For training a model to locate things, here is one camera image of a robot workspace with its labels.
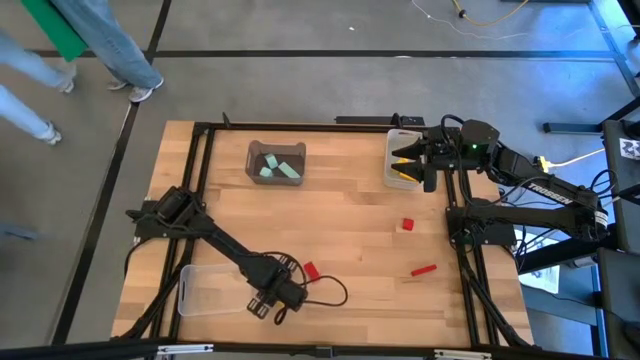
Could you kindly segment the white fiducial tag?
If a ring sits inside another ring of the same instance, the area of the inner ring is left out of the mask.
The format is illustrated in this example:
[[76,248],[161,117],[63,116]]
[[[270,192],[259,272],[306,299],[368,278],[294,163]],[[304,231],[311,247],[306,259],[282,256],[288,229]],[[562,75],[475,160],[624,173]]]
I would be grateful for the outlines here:
[[640,141],[620,138],[619,150],[622,157],[640,161]]

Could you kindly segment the translucent white plastic bin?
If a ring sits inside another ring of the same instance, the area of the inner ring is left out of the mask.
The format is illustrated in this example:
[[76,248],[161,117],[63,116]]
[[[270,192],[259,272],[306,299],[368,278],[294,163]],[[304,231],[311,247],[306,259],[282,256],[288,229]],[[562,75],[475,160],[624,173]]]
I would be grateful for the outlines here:
[[412,145],[422,138],[421,132],[392,129],[387,133],[384,163],[384,184],[390,188],[402,190],[414,190],[419,182],[411,180],[409,177],[392,169],[391,166],[401,161],[392,154],[393,151]]

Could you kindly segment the grey flat floor object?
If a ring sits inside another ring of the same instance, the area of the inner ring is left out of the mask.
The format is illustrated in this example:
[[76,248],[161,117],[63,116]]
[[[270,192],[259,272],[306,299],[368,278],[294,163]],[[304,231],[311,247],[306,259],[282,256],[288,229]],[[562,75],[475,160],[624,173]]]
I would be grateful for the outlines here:
[[10,224],[0,223],[0,235],[13,236],[24,240],[36,240],[38,234],[30,229]]

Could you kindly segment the black floor stand beam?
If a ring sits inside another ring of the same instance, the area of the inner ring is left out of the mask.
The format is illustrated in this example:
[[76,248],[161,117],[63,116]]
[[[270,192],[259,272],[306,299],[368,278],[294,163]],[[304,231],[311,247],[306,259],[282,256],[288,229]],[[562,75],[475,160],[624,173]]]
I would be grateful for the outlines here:
[[606,121],[620,121],[625,116],[640,108],[640,96],[634,98],[628,104],[605,118],[599,123],[557,123],[547,122],[542,124],[544,133],[555,134],[599,134],[603,132],[603,125]]

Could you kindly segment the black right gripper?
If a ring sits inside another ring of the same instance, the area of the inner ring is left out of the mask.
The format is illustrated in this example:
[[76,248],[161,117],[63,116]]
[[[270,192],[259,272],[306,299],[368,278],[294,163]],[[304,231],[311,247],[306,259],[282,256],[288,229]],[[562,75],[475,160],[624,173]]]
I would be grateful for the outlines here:
[[392,164],[391,169],[410,175],[423,181],[423,189],[427,193],[437,188],[437,172],[454,170],[458,167],[456,147],[442,135],[440,127],[430,128],[423,133],[423,139],[393,150],[391,154],[398,158],[420,160],[423,156],[424,170],[418,163]]

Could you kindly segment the person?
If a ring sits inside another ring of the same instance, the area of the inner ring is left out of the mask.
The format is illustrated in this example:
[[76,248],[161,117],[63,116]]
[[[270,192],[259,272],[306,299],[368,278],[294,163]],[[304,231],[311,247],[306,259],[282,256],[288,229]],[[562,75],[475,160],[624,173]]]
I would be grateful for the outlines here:
[[[46,63],[38,54],[22,47],[6,31],[0,28],[0,65],[6,65],[24,73],[44,86],[61,93],[71,93],[75,87],[76,66],[66,63],[57,68]],[[6,86],[0,84],[0,118],[33,138],[50,146],[62,140],[55,125],[40,117],[17,98]]]
[[50,0],[111,73],[110,91],[131,88],[129,101],[140,103],[164,84],[133,38],[116,19],[108,0]]

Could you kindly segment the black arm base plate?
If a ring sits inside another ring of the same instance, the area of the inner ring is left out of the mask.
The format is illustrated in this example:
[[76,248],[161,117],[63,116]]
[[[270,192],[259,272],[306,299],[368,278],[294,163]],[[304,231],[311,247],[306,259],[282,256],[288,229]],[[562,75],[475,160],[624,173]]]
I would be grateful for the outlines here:
[[175,205],[149,200],[140,210],[127,210],[126,215],[135,224],[135,236],[143,240],[185,238],[196,233],[191,222],[200,210],[193,202]]
[[513,245],[514,225],[500,218],[498,206],[450,207],[445,211],[449,240],[463,245]]

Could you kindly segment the white paper sheet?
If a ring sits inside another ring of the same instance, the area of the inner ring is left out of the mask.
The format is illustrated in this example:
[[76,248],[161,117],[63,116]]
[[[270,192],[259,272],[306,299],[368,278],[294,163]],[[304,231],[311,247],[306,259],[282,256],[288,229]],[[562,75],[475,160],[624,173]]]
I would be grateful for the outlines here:
[[[541,237],[534,240],[535,237],[535,234],[527,234],[524,237],[529,252],[558,243],[558,240],[552,238]],[[522,274],[518,276],[518,279],[519,282],[526,287],[543,290],[550,294],[557,294],[559,292],[560,266],[555,265]]]

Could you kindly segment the black aluminium table frame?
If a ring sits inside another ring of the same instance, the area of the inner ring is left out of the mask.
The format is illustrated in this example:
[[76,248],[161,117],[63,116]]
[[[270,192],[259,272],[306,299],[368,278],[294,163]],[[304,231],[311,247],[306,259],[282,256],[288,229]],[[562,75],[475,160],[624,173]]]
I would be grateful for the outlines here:
[[[298,187],[254,184],[245,174],[249,144],[307,148]],[[321,281],[312,304],[283,324],[247,309],[182,319],[183,342],[466,348],[470,344],[454,251],[447,241],[445,190],[402,191],[382,180],[386,129],[340,125],[170,121],[147,194],[161,197],[184,172],[205,175],[209,214],[256,251],[311,261]],[[412,231],[404,218],[415,221]],[[412,277],[412,270],[437,269]]]

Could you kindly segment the clear plastic bin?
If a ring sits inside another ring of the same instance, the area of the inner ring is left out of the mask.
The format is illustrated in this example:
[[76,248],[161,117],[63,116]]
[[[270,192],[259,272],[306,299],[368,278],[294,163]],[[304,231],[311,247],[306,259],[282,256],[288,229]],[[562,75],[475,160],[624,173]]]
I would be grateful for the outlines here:
[[184,317],[241,312],[255,293],[233,263],[187,265],[178,285],[177,308]]

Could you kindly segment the black diagonal beam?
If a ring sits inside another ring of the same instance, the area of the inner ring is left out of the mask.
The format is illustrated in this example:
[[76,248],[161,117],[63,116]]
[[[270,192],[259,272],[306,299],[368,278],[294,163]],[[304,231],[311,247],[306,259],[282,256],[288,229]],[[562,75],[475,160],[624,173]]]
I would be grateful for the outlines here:
[[517,257],[518,274],[527,274],[591,256],[599,248],[616,250],[617,240],[617,225],[609,224],[607,234],[602,240],[584,242],[576,239],[567,239],[552,245],[545,245],[541,249]]

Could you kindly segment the black flat bar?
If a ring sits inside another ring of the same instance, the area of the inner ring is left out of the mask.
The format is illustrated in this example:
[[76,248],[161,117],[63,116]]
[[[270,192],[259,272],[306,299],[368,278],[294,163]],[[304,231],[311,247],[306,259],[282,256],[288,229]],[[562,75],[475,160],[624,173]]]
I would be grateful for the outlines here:
[[394,113],[390,116],[337,116],[334,118],[336,124],[352,125],[389,125],[394,127],[424,126],[422,117],[399,115]]

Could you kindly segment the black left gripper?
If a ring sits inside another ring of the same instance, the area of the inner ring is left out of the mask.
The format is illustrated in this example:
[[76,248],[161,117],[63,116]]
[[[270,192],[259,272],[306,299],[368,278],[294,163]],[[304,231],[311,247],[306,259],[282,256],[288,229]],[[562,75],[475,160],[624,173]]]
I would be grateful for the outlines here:
[[308,297],[305,285],[293,280],[300,263],[289,254],[252,254],[244,260],[244,277],[256,290],[247,304],[247,310],[259,319],[265,319],[271,308],[282,303],[298,311]]

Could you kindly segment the silver aluminium bracket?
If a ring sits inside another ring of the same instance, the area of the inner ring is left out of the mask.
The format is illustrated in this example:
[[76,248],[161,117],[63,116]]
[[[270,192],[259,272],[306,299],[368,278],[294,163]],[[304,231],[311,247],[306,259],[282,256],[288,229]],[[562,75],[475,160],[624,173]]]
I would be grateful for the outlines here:
[[215,349],[213,344],[174,344],[161,345],[157,348],[156,356],[169,358],[175,355],[210,353]]
[[466,350],[435,349],[434,360],[493,360],[491,353]]

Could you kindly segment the green flat board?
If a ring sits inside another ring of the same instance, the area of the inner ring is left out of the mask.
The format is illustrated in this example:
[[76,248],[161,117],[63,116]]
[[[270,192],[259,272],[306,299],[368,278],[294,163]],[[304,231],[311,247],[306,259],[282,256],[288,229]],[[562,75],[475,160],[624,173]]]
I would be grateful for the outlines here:
[[80,57],[88,45],[50,0],[20,0],[21,5],[67,62]]

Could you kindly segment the black aluminium crossbeam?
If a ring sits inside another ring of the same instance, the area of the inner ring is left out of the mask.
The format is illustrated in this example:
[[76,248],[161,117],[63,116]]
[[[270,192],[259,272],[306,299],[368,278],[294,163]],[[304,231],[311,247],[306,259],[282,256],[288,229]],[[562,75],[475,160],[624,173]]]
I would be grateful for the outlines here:
[[367,347],[330,345],[282,345],[240,343],[177,343],[171,338],[122,339],[108,341],[57,344],[37,347],[0,349],[0,360],[135,360],[157,357],[157,348],[174,344],[213,344],[210,353],[286,354],[308,356],[329,360],[339,356],[412,357],[434,360],[435,349],[466,350],[491,353],[493,360],[625,360],[543,350],[539,347],[505,347],[498,345],[476,345],[470,348],[445,347]]

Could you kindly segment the black padded panel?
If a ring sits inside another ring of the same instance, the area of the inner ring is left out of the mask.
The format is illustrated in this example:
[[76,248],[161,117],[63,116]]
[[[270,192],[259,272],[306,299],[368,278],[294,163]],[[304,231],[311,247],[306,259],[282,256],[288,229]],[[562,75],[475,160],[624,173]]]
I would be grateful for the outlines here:
[[618,247],[628,253],[640,254],[640,161],[622,157],[619,150],[620,138],[640,141],[640,135],[633,135],[629,127],[630,122],[608,120],[603,125],[603,140],[608,168],[617,174],[614,195],[638,186],[638,192],[633,196],[638,204],[620,198],[613,203],[613,209]]

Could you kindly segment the dark grey plastic bin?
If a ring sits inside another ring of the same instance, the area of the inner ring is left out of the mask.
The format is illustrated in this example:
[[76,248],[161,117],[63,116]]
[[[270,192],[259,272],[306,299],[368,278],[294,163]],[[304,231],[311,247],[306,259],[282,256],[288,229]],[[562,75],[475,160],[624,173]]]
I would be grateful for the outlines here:
[[[270,178],[261,177],[259,172],[262,167],[267,167],[264,156],[274,154],[278,163],[286,162],[293,167],[300,175],[300,179],[287,178],[279,169],[271,169],[273,176]],[[254,140],[249,144],[245,165],[246,175],[258,185],[273,186],[300,186],[303,183],[306,170],[306,145],[299,142],[294,145],[266,144]]]

